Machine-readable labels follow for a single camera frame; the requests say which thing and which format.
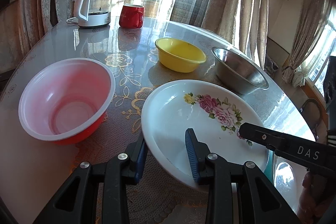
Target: metal basin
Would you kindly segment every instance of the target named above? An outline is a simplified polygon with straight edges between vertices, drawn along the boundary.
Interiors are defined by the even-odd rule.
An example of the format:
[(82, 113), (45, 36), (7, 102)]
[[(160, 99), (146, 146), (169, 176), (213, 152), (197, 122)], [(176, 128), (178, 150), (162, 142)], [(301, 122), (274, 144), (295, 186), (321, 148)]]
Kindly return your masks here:
[(268, 89), (268, 82), (263, 74), (248, 60), (229, 50), (213, 47), (215, 71), (222, 83), (230, 89), (249, 94), (256, 89)]

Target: table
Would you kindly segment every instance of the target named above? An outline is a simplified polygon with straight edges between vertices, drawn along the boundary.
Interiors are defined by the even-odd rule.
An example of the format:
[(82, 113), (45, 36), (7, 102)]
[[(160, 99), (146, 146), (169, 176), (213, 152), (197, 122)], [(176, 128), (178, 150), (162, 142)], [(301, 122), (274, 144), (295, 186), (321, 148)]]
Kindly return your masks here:
[[(127, 30), (119, 27), (118, 21), (118, 17), (112, 18), (109, 26), (96, 29), (79, 29), (59, 23), (27, 54), (0, 97), (0, 196), (19, 224), (33, 222), (81, 161), (89, 160), (93, 164), (106, 161), (137, 139), (141, 108), (154, 88), (178, 79), (222, 85), (214, 73), (213, 46), (229, 48), (246, 58), (221, 37), (198, 27), (145, 18), (142, 29)], [(158, 62), (154, 45), (160, 37), (175, 37), (200, 47), (208, 56), (207, 62), (187, 74), (165, 68)], [(33, 139), (18, 119), (20, 96), (40, 70), (74, 57), (99, 60), (108, 65), (115, 76), (116, 91), (105, 122), (90, 138), (77, 145), (58, 146)], [(241, 97), (256, 111), (266, 128), (314, 140), (293, 103), (268, 75), (264, 75), (269, 83), (268, 90), (257, 90)], [(152, 169), (162, 178), (157, 184), (148, 175)], [(143, 181), (147, 183), (143, 188), (128, 188), (131, 223), (147, 220), (174, 223), (189, 216), (188, 221), (196, 223), (196, 219), (202, 221), (205, 217), (206, 196), (185, 189), (168, 176), (150, 154)], [(301, 181), (297, 179), (295, 183), (300, 185)]]

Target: white cable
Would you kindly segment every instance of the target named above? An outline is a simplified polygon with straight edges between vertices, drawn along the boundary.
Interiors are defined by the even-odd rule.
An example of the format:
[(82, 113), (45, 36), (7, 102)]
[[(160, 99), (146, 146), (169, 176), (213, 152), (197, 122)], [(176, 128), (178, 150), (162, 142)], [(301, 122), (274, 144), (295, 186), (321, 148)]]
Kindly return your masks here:
[(76, 25), (76, 24), (78, 24), (78, 18), (77, 17), (68, 18), (67, 23), (70, 24), (70, 25)]

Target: gray curtain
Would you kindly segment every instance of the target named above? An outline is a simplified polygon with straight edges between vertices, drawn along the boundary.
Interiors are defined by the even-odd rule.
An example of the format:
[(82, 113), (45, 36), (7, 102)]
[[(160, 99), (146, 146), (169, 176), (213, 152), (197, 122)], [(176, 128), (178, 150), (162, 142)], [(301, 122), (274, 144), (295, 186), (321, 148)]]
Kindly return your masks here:
[(293, 79), (294, 70), (308, 57), (320, 39), (333, 3), (334, 0), (303, 0), (289, 64), (282, 72), (286, 83)]
[(217, 33), (263, 68), (268, 0), (196, 0), (187, 23)]

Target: yellow bowl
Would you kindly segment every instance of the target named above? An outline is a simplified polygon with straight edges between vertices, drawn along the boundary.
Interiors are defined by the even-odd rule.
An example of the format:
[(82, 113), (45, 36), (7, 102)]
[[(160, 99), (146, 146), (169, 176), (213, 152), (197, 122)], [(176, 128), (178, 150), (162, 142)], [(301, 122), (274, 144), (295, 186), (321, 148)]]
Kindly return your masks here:
[(175, 38), (159, 38), (155, 41), (160, 62), (171, 70), (192, 72), (207, 61), (205, 53), (196, 46)]

